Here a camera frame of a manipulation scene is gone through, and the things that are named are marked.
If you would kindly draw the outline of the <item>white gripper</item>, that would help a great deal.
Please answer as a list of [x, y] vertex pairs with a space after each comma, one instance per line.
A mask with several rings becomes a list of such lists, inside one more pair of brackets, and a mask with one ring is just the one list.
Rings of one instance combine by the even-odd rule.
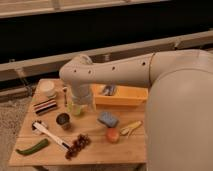
[[77, 105], [89, 105], [93, 102], [93, 93], [89, 84], [72, 84], [72, 101]]

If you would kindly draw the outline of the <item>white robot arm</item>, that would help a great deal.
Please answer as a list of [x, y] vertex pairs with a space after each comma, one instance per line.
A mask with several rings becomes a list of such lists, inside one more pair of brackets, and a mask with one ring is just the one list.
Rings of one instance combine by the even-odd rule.
[[92, 83], [143, 87], [148, 171], [213, 171], [213, 54], [154, 52], [94, 64], [78, 55], [59, 71], [78, 104]]

